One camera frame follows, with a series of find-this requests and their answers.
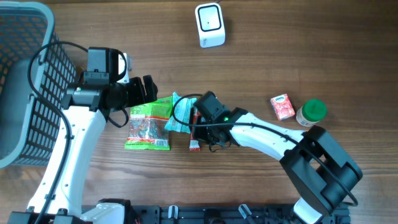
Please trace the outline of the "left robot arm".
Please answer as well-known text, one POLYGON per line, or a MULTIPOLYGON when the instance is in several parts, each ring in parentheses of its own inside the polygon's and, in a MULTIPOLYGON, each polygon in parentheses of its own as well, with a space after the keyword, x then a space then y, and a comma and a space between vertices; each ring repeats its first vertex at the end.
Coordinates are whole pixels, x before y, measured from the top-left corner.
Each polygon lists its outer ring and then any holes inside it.
POLYGON ((39 146, 39 136, 49 136, 41 121, 47 115, 58 115, 57 137, 51 138, 52 155, 45 174, 29 201, 26 211, 12 212, 9 223, 135 223, 137 215, 129 200, 102 199, 87 212, 82 211, 83 189, 91 157, 109 114, 157 100, 157 86, 149 75, 120 81, 127 68, 119 70, 121 51, 90 47, 86 71, 68 85, 60 106, 56 107, 35 92, 44 109, 37 109, 33 134, 28 135, 39 146))

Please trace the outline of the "red stick sachet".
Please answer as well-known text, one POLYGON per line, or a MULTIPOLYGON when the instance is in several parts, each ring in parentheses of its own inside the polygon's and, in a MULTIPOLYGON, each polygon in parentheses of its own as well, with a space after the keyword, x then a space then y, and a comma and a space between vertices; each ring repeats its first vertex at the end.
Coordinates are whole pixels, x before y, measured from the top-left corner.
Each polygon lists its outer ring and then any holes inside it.
MULTIPOLYGON (((191 115, 190 115, 190 121, 189 121, 189 123, 190 123, 190 124, 196 124, 199 115, 200 115, 200 114, 199 114, 198 110, 197 110, 195 107, 193 107, 192 110, 191 110, 191 115)), ((189 150, 190 150, 190 151, 200 151, 199 142, 198 142, 196 139, 194 139, 194 137, 193 137, 193 128, 192 128, 192 127, 190 128, 190 145, 189 145, 189 150)))

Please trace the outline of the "green snack bag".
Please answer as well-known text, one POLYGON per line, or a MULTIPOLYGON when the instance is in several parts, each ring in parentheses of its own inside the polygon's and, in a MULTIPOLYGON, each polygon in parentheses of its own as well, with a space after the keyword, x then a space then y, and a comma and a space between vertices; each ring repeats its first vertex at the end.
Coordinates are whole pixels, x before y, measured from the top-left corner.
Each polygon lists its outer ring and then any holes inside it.
POLYGON ((169 151, 169 131, 165 129, 172 110, 172 97, 134 106, 130 110, 127 150, 169 151))

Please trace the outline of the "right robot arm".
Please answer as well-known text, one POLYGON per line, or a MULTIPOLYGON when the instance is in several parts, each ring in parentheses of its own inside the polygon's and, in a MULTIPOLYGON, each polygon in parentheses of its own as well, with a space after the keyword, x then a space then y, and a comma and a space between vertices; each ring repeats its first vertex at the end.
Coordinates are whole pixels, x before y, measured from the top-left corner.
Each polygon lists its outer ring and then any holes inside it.
POLYGON ((229 108, 211 91, 194 103, 200 113, 194 137, 209 146, 250 147, 279 161, 300 194, 292 222, 318 223, 349 197, 363 173, 351 156, 322 127, 308 131, 265 122, 242 108, 229 108))

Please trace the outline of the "green lid jar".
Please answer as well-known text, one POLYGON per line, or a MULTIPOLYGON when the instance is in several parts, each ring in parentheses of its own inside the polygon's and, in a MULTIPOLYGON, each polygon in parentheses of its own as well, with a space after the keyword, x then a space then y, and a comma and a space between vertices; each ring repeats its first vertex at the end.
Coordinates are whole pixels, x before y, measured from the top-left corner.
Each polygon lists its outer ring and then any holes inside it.
POLYGON ((327 112, 324 102, 311 99, 296 112, 296 121, 302 126, 311 127, 321 121, 327 115, 327 112))

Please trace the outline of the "teal wrapper packet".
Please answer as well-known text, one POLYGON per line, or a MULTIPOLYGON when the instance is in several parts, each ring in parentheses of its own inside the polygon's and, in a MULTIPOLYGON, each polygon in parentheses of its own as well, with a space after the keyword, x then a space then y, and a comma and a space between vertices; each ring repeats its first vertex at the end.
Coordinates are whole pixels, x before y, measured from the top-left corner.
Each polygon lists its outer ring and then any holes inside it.
MULTIPOLYGON (((193 104, 196 102, 196 98, 184 98, 181 100, 176 108, 174 109, 174 114, 176 118, 184 123, 190 122, 191 110, 193 109, 193 104)), ((183 133, 191 133, 190 127, 186 125, 182 125, 179 122, 176 122, 173 116, 167 121, 165 125, 165 129, 168 131, 176 131, 183 133)))

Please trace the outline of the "red white tissue pack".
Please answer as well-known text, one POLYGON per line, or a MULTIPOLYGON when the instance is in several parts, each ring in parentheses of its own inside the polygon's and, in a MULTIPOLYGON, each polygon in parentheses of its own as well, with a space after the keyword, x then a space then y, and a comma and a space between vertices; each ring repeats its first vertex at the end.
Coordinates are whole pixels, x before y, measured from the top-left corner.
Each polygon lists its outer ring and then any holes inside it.
POLYGON ((270 102, 279 121, 295 116, 294 107, 287 94, 275 96, 270 102))

